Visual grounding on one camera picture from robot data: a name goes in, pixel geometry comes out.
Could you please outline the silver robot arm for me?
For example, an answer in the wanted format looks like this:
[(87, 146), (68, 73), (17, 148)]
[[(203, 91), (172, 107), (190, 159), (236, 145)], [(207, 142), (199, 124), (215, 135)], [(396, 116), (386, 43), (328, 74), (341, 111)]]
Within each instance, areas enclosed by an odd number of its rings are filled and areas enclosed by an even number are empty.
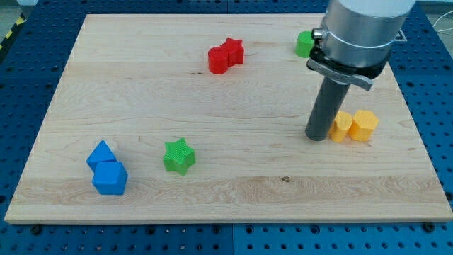
[(415, 0), (330, 0), (311, 36), (307, 67), (368, 91), (391, 54)]

